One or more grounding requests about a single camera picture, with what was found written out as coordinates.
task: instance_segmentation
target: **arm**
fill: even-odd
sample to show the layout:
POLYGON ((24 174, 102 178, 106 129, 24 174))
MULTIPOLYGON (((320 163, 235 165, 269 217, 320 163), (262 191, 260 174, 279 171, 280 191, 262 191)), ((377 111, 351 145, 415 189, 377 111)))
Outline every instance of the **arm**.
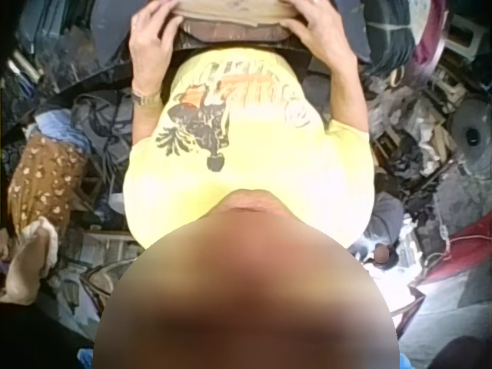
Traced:
POLYGON ((149 106, 133 104, 133 107, 133 132, 131 133, 131 139, 133 145, 136 145, 144 138, 152 136, 159 123, 163 105, 162 103, 149 106))
MULTIPOLYGON (((133 62, 133 93, 140 98, 160 95, 162 81, 171 63, 172 46, 182 17, 175 17, 159 32, 178 0, 150 2, 131 19, 130 53, 133 62)), ((152 103, 134 103, 133 145, 150 137, 159 123, 163 104, 160 99, 152 103)))
POLYGON ((357 71, 357 57, 348 44, 341 16, 328 0, 286 0, 307 20, 306 27, 294 19, 281 22, 311 53, 331 70, 333 119, 367 132, 367 106, 357 71))

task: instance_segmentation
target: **left hand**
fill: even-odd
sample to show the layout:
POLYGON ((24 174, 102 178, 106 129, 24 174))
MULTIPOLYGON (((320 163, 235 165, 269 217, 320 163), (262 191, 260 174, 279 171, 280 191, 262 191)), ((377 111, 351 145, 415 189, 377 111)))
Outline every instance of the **left hand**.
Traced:
POLYGON ((173 42, 183 17, 174 17, 159 33, 178 0, 154 0, 131 19, 130 53, 133 90, 142 96, 160 92, 171 62, 173 42))

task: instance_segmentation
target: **hand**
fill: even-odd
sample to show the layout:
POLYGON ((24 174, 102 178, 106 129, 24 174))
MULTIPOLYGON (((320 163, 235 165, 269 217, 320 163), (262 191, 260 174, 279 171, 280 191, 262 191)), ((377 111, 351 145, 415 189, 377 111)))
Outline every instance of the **hand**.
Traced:
POLYGON ((171 62, 173 42, 183 17, 173 18, 159 38, 162 25, 178 0, 155 0, 131 19, 132 88, 142 96, 160 92, 171 62))
POLYGON ((281 25, 294 33, 309 51, 332 73, 357 73, 357 56, 345 36, 340 14, 330 0, 282 0, 292 4, 307 20, 306 27, 295 19, 281 25))

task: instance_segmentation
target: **brown leather item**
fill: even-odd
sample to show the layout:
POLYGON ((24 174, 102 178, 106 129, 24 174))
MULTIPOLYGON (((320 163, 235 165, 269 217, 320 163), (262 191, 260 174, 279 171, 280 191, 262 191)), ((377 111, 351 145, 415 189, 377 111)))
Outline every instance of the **brown leather item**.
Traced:
POLYGON ((275 25, 297 11, 278 0, 181 0, 175 14, 213 22, 232 22, 256 27, 275 25))
POLYGON ((186 19, 181 28, 201 42, 279 42, 291 35, 280 25, 251 27, 196 19, 186 19))
POLYGON ((182 30, 201 42, 279 42, 291 33, 278 22, 297 11, 278 0, 181 0, 175 14, 185 17, 182 30))

